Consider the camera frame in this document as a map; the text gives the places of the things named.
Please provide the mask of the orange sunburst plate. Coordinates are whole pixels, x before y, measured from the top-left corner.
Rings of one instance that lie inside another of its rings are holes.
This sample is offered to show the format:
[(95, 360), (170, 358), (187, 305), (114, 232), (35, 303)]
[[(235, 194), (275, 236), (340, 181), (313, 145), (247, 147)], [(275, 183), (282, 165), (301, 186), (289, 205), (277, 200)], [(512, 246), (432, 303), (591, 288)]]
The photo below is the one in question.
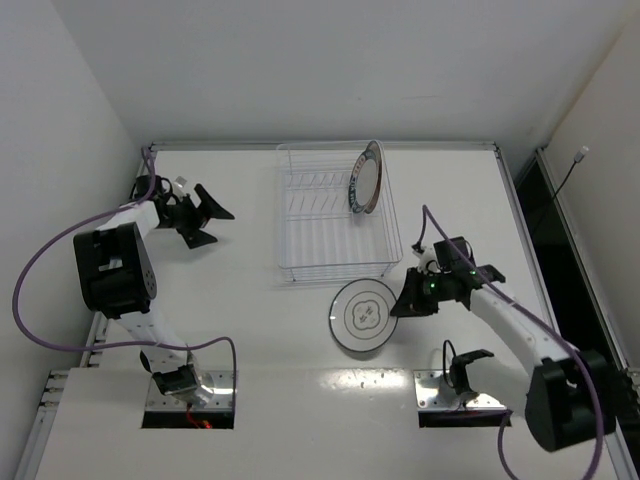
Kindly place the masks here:
[(380, 143), (375, 140), (369, 142), (364, 151), (365, 162), (359, 175), (357, 198), (361, 200), (364, 212), (367, 214), (374, 211), (380, 194), (383, 167), (382, 153)]

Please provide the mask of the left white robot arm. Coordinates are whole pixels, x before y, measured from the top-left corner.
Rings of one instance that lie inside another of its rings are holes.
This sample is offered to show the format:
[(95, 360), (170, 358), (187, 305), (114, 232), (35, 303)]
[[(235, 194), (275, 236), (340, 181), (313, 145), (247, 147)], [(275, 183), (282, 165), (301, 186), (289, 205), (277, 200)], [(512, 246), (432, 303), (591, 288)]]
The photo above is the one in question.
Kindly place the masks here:
[(155, 229), (170, 229), (197, 249), (217, 241), (204, 230), (210, 220), (233, 217), (202, 184), (186, 193), (177, 181), (141, 175), (124, 211), (73, 238), (86, 306), (126, 330), (158, 391), (188, 406), (208, 405), (214, 380), (153, 303), (158, 287), (145, 238)]

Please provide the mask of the green rimmed white plate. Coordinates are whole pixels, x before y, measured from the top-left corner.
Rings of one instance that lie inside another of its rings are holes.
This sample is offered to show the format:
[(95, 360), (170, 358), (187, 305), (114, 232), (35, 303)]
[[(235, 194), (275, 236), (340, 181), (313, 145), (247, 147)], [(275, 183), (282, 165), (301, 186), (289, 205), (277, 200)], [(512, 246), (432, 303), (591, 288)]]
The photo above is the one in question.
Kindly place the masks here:
[(356, 160), (348, 183), (348, 203), (352, 213), (371, 213), (377, 204), (382, 176), (382, 161), (372, 149), (364, 150)]

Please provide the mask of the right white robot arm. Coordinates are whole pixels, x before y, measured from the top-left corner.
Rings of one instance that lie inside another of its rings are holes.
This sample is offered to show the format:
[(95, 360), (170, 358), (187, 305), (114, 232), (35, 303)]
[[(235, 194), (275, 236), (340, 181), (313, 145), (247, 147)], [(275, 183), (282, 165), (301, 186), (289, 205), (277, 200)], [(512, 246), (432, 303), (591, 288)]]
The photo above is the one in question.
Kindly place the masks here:
[(517, 308), (500, 286), (505, 276), (491, 265), (424, 273), (413, 267), (391, 310), (398, 318), (438, 313), (455, 301), (488, 325), (519, 364), (511, 367), (487, 349), (457, 354), (446, 374), (459, 398), (486, 393), (524, 417), (530, 433), (555, 452), (616, 429), (610, 366), (594, 350), (579, 351)]

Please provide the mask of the grey rimmed white plate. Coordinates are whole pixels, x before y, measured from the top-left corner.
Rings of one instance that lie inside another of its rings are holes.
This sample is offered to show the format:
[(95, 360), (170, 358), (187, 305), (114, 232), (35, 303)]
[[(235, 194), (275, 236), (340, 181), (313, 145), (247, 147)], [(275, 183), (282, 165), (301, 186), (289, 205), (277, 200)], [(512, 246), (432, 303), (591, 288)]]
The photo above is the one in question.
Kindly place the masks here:
[(327, 314), (333, 343), (346, 356), (366, 362), (378, 357), (394, 334), (398, 319), (391, 314), (397, 297), (374, 278), (352, 280), (339, 288)]

